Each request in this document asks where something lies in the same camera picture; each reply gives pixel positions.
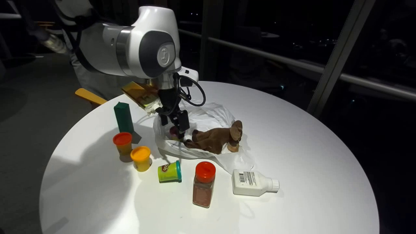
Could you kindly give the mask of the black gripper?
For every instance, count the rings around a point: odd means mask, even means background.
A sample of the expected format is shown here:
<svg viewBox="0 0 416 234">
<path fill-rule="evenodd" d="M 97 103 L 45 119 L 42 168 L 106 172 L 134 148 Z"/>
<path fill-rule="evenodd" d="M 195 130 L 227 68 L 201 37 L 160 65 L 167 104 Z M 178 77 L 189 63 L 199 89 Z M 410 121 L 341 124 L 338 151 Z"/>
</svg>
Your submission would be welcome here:
<svg viewBox="0 0 416 234">
<path fill-rule="evenodd" d="M 158 95 L 163 104 L 158 109 L 162 125 L 165 126 L 168 121 L 172 121 L 178 130 L 188 130 L 190 128 L 189 115 L 186 111 L 180 109 L 180 91 L 177 89 L 159 90 Z"/>
</svg>

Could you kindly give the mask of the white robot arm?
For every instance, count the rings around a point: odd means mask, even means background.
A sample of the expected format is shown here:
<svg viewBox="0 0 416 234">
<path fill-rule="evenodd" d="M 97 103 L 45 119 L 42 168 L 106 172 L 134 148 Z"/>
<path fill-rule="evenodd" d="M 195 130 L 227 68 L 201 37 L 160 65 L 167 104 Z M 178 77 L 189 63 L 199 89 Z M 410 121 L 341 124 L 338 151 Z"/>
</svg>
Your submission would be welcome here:
<svg viewBox="0 0 416 234">
<path fill-rule="evenodd" d="M 54 7 L 74 56 L 87 70 L 154 80 L 162 124 L 189 129 L 188 112 L 180 109 L 181 44 L 172 9 L 141 7 L 138 20 L 125 26 L 102 20 L 90 0 L 54 0 Z"/>
</svg>

